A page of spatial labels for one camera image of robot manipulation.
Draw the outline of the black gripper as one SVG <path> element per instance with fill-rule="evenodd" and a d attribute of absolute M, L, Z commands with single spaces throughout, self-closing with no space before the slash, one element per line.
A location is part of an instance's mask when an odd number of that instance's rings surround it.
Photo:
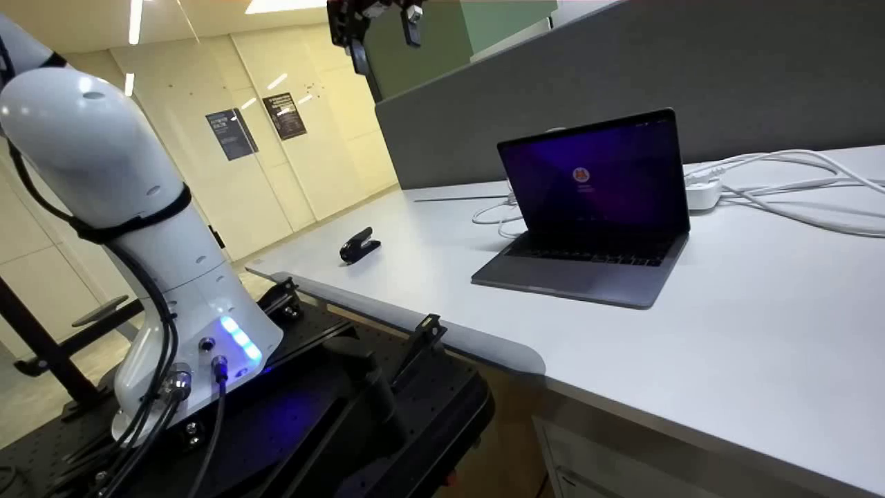
<path fill-rule="evenodd" d="M 400 10 L 404 41 L 422 48 L 422 22 L 426 15 L 426 0 L 326 0 L 329 37 L 337 48 L 350 48 L 354 73 L 365 77 L 375 102 L 382 102 L 382 87 L 377 80 L 371 56 L 365 49 L 365 34 L 375 19 Z"/>

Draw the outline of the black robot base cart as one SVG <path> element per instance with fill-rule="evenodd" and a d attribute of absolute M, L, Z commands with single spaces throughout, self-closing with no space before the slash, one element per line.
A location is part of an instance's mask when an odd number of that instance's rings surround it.
<path fill-rule="evenodd" d="M 442 349 L 442 319 L 377 333 L 281 283 L 261 306 L 285 329 L 267 374 L 173 425 L 113 445 L 100 402 L 3 452 L 3 498 L 431 498 L 492 421 L 481 374 Z"/>

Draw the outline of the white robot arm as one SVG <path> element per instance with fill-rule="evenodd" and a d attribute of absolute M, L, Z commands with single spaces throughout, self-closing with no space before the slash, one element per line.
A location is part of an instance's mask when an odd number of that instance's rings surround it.
<path fill-rule="evenodd" d="M 144 111 L 0 16 L 0 128 L 22 183 L 147 301 L 113 378 L 112 437 L 141 445 L 252 381 L 282 329 L 257 306 Z"/>

